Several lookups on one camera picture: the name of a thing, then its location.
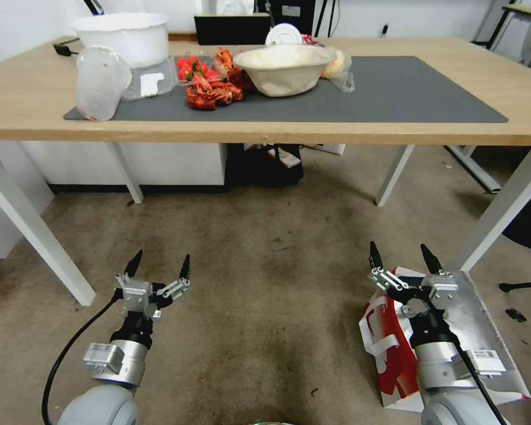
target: table top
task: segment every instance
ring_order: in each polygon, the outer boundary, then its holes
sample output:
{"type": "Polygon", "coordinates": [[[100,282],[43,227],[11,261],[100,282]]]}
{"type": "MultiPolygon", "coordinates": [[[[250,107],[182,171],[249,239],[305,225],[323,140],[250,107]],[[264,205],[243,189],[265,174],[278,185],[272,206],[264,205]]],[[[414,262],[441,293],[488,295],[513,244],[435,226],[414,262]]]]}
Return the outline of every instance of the table top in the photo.
{"type": "Polygon", "coordinates": [[[518,13],[522,13],[525,15],[531,15],[531,7],[521,6],[521,5],[506,5],[503,8],[513,11],[513,12],[518,12],[518,13]]]}
{"type": "MultiPolygon", "coordinates": [[[[0,140],[531,145],[529,68],[455,38],[321,41],[352,55],[419,57],[509,121],[469,124],[64,120],[63,114],[73,107],[75,59],[56,55],[51,44],[47,44],[0,63],[0,140]]],[[[234,47],[232,52],[246,49],[247,46],[234,47]]],[[[212,54],[215,48],[172,41],[169,51],[212,54]]]]}

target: white bucket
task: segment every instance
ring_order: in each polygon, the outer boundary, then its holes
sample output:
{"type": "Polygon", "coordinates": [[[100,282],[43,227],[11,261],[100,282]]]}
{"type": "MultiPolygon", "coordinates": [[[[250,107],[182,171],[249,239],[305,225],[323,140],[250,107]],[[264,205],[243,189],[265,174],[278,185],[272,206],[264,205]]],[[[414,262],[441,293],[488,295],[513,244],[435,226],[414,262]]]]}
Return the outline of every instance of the white bucket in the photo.
{"type": "Polygon", "coordinates": [[[109,48],[130,68],[157,65],[169,56],[169,17],[150,13],[96,15],[73,22],[85,47],[109,48]]]}

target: white table leg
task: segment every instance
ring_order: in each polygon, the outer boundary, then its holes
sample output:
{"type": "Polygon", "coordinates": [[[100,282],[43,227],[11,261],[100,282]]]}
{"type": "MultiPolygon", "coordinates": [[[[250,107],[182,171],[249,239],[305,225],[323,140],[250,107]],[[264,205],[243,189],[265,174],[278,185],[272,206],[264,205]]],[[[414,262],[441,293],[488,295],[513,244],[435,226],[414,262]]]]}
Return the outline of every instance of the white table leg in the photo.
{"type": "Polygon", "coordinates": [[[466,156],[472,156],[474,151],[476,150],[476,145],[466,145],[464,149],[462,150],[462,153],[466,156]]]}
{"type": "Polygon", "coordinates": [[[82,305],[91,305],[94,290],[70,259],[28,198],[0,163],[0,208],[82,305]]]}
{"type": "Polygon", "coordinates": [[[385,181],[380,187],[379,194],[376,197],[375,202],[377,206],[383,207],[385,205],[386,201],[391,195],[391,191],[394,189],[394,186],[397,183],[397,179],[403,171],[405,163],[407,163],[407,160],[411,156],[411,152],[413,152],[414,147],[415,145],[405,145],[400,146],[397,150],[394,161],[391,164],[391,167],[389,167],[389,171],[387,176],[385,177],[385,181]]]}
{"type": "Polygon", "coordinates": [[[484,186],[489,193],[498,193],[502,190],[502,187],[498,182],[490,175],[486,170],[484,170],[480,164],[472,159],[471,155],[474,152],[476,146],[465,146],[462,149],[457,145],[446,145],[447,149],[453,153],[454,156],[458,158],[462,164],[466,167],[469,173],[471,173],[480,183],[484,186]]]}
{"type": "Polygon", "coordinates": [[[107,143],[106,146],[112,154],[114,162],[120,171],[120,176],[124,179],[124,182],[126,183],[128,190],[130,191],[130,195],[132,195],[132,198],[134,199],[134,202],[137,204],[141,204],[143,201],[142,190],[134,180],[132,170],[130,170],[130,165],[128,164],[124,152],[122,151],[120,143],[107,143]]]}
{"type": "Polygon", "coordinates": [[[482,214],[448,269],[470,270],[530,199],[531,151],[482,214]]]}

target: beige bowl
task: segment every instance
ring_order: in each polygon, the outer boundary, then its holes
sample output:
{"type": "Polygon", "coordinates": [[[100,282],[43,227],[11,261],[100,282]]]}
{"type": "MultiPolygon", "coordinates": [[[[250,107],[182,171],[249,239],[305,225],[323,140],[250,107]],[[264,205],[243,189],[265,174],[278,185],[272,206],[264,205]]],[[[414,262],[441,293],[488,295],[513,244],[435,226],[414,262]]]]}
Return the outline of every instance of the beige bowl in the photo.
{"type": "Polygon", "coordinates": [[[336,53],[325,47],[275,44],[238,53],[234,64],[248,73],[260,92],[281,97],[312,89],[335,59],[336,53]]]}

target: clear plastic cup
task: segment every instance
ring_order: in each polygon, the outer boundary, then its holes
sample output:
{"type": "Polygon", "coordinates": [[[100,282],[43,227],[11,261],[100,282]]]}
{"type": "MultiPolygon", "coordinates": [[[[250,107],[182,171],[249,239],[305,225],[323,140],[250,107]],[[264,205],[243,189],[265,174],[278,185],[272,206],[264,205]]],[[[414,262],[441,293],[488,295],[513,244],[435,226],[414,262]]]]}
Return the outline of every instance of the clear plastic cup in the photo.
{"type": "Polygon", "coordinates": [[[110,49],[89,47],[79,53],[77,69],[75,107],[92,121],[108,121],[132,80],[130,67],[110,49]]]}

